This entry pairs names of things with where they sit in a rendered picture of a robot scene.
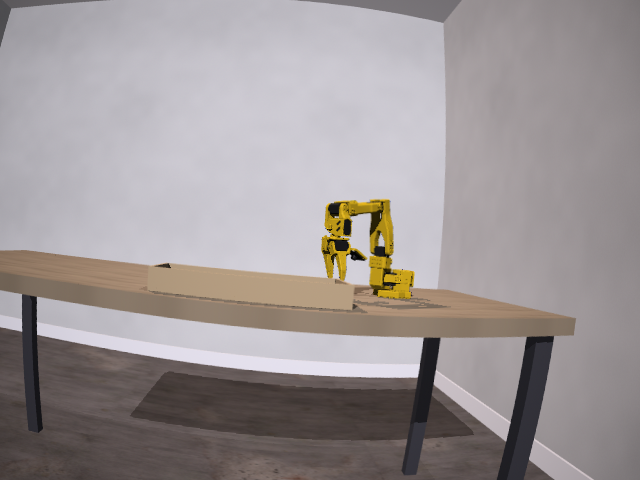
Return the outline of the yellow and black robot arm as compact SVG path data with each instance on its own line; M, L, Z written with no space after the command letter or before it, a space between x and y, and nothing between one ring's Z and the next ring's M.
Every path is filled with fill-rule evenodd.
M356 200L336 201L327 204L324 223L325 228L332 233L332 235L335 235L335 237L351 237L352 220L350 217L371 213L370 252L374 254L374 256L370 256L369 260L369 267L371 267L369 285L373 288L373 295L386 298L410 299L411 292L409 292L409 288L410 284L412 284L411 276L413 276L413 272L390 268L392 258L389 256L394 252L390 200L373 199L370 201L371 202L363 202L366 204L358 204ZM335 218L335 216L339 218ZM385 241L385 246L379 246L381 233Z

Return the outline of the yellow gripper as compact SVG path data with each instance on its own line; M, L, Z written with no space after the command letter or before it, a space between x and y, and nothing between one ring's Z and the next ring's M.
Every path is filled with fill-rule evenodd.
M327 237L327 235L322 237L321 251L324 256L328 278L333 278L334 258L336 258L338 266L339 279L343 281L346 275L347 255L350 254L351 259L354 261L356 261L356 259L361 261L367 260L367 257L358 249L351 248L351 244L347 241L349 241L349 238L341 238L341 236L335 237L335 235L332 234L330 234L330 237Z

